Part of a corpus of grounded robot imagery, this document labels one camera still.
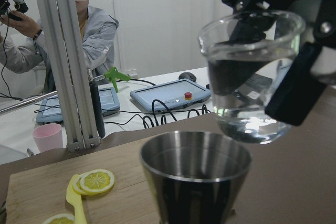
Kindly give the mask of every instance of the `white wall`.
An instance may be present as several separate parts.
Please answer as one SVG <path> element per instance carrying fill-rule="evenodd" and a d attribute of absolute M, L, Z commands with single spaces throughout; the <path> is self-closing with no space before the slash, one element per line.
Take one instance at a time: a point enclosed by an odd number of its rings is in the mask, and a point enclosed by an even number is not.
<path fill-rule="evenodd" d="M 36 0 L 25 1 L 29 7 L 26 14 L 38 19 Z M 205 66 L 198 32 L 210 21 L 232 12 L 221 0 L 90 0 L 90 5 L 119 20 L 115 65 L 125 73 L 136 70 L 139 77 Z M 0 27 L 1 34 L 5 31 L 5 26 Z M 9 79 L 18 77 L 9 75 Z M 14 82 L 12 87 L 21 81 Z M 0 87 L 4 90 L 2 80 Z"/>

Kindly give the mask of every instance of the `screw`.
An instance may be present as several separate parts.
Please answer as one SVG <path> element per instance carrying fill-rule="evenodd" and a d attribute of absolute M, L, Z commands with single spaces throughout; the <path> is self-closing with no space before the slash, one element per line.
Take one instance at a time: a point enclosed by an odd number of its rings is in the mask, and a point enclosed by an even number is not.
<path fill-rule="evenodd" d="M 332 29 L 332 24 L 329 21 L 325 21 L 320 26 L 320 31 L 324 34 L 327 34 Z"/>
<path fill-rule="evenodd" d="M 236 5 L 236 10 L 241 10 L 243 9 L 243 3 L 242 1 L 240 1 L 237 5 Z"/>

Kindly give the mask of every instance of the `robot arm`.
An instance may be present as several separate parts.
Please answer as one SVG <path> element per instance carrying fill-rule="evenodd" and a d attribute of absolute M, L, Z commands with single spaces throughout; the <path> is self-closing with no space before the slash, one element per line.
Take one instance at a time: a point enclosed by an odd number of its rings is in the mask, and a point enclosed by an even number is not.
<path fill-rule="evenodd" d="M 288 10 L 294 2 L 299 1 L 301 0 L 222 0 L 233 8 L 234 13 L 244 10 Z M 309 4 L 316 5 L 319 9 L 311 32 L 313 41 L 306 42 L 301 47 L 265 108 L 265 112 L 272 118 L 292 125 L 300 125 L 325 87 L 336 84 L 336 1 L 322 0 L 321 4 Z M 298 10 L 297 13 L 305 16 L 300 11 L 303 10 Z M 235 29 L 235 36 L 243 36 L 238 26 Z"/>

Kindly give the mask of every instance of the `man's hand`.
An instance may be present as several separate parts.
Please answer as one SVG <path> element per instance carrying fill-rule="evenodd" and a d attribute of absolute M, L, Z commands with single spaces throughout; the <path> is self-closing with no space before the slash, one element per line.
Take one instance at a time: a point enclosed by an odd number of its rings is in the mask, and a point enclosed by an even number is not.
<path fill-rule="evenodd" d="M 36 35 L 36 33 L 41 29 L 41 27 L 27 15 L 18 12 L 16 10 L 11 11 L 11 13 L 21 18 L 22 20 L 16 21 L 11 18 L 8 18 L 7 15 L 1 15 L 0 22 L 4 23 L 5 25 L 8 25 L 9 27 L 15 28 L 19 33 L 30 38 L 33 38 Z"/>

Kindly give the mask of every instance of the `stainless steel cup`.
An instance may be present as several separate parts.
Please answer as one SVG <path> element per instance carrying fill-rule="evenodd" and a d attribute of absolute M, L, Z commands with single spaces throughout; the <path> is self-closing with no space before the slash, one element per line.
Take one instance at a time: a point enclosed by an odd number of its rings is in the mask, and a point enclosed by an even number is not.
<path fill-rule="evenodd" d="M 162 224 L 219 224 L 230 213 L 251 155 L 219 134 L 175 131 L 147 141 L 140 160 Z"/>

